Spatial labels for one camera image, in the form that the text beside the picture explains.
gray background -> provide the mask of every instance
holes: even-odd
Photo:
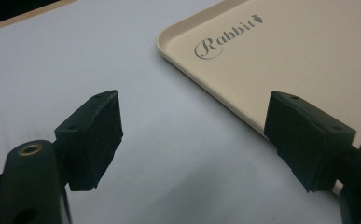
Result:
[[[98,189],[69,192],[74,223],[340,223],[275,149],[166,62],[160,31],[217,0],[78,0],[0,29],[6,154],[92,95],[118,90],[124,137]]]

clamp jaw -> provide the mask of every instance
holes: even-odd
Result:
[[[71,223],[64,186],[91,190],[122,138],[117,91],[92,96],[56,130],[57,140],[15,147],[0,175],[0,224]]]
[[[337,180],[342,222],[361,223],[361,147],[355,130],[301,98],[273,91],[264,134],[307,191],[329,191]]]

screw hole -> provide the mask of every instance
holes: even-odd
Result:
[[[30,156],[39,152],[43,147],[38,144],[29,145],[19,151],[20,156]]]
[[[38,212],[34,208],[28,208],[20,211],[13,219],[14,224],[25,224],[33,221]]]
[[[342,128],[341,127],[338,127],[338,126],[332,126],[332,129],[336,130],[336,131],[342,131]]]
[[[72,125],[70,125],[69,127],[67,127],[68,130],[75,130],[75,129],[77,129],[77,128],[78,128],[78,126],[75,125],[75,124],[72,124]]]

black clamp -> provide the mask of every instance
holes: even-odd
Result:
[[[122,138],[117,91],[91,97],[56,130],[57,141],[15,147],[0,175],[0,224],[71,223],[64,186],[96,188]]]
[[[342,222],[361,223],[361,147],[355,130],[301,98],[273,91],[264,134],[307,191],[340,193]]]

tray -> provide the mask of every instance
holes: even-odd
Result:
[[[272,91],[295,94],[357,130],[361,3],[227,0],[165,29],[161,55],[259,133]]]

